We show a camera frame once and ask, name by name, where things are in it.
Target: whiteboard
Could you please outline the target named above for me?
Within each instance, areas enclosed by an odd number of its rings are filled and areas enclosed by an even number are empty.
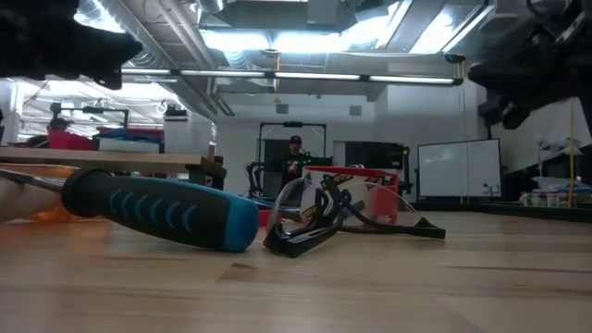
[[[419,146],[419,195],[465,196],[464,142]]]
[[[500,141],[417,147],[419,196],[500,197]]]
[[[500,197],[500,140],[468,142],[467,157],[469,166],[468,195],[472,197]]]

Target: wood grain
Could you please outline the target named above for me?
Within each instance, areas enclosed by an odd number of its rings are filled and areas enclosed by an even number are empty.
[[[427,214],[446,240],[340,233],[289,259],[110,222],[0,227],[2,332],[590,332],[592,226]]]
[[[209,174],[225,177],[226,169],[196,154],[149,154],[70,151],[61,149],[0,148],[6,163],[56,164],[72,167],[102,167],[111,171],[187,173],[186,165],[202,166]]]

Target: wooden workbench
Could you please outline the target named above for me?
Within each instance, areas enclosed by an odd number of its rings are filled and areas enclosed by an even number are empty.
[[[189,173],[190,182],[204,184],[212,176],[214,187],[224,187],[226,169],[194,154],[148,154],[70,151],[60,149],[0,148],[0,163],[54,164],[72,167],[102,167],[109,171]]]
[[[446,240],[340,233],[297,259],[110,222],[0,226],[3,332],[585,332],[592,226],[432,213]]]

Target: man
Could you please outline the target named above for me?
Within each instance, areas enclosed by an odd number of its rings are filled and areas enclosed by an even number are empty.
[[[52,131],[66,131],[68,128],[68,122],[62,118],[55,118],[49,122],[47,126],[47,132]],[[27,146],[30,148],[49,148],[49,138],[47,135],[36,135],[27,140]]]
[[[283,159],[283,172],[281,177],[282,189],[289,182],[302,177],[302,160],[304,154],[300,153],[302,148],[302,139],[298,135],[290,138],[290,151]]]

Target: screwdriver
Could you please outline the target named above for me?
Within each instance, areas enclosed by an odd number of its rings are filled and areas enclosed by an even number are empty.
[[[169,241],[243,252],[259,229],[259,210],[238,195],[182,181],[113,176],[82,168],[67,179],[0,169],[0,177],[60,192],[75,216],[104,216],[122,226]]]

